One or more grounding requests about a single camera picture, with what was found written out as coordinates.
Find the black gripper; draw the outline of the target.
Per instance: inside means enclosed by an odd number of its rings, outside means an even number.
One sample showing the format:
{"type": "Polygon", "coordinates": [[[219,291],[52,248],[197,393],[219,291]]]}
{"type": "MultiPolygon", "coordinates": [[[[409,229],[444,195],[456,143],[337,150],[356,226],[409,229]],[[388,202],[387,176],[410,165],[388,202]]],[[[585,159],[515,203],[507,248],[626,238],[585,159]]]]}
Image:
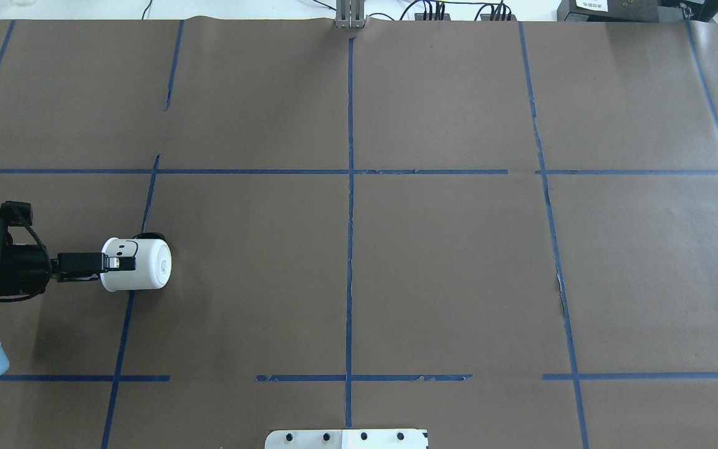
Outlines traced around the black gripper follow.
{"type": "Polygon", "coordinates": [[[110,272],[133,272],[136,258],[105,253],[59,253],[52,259],[40,244],[0,245],[0,297],[34,297],[49,280],[59,283],[96,281],[110,272]]]}

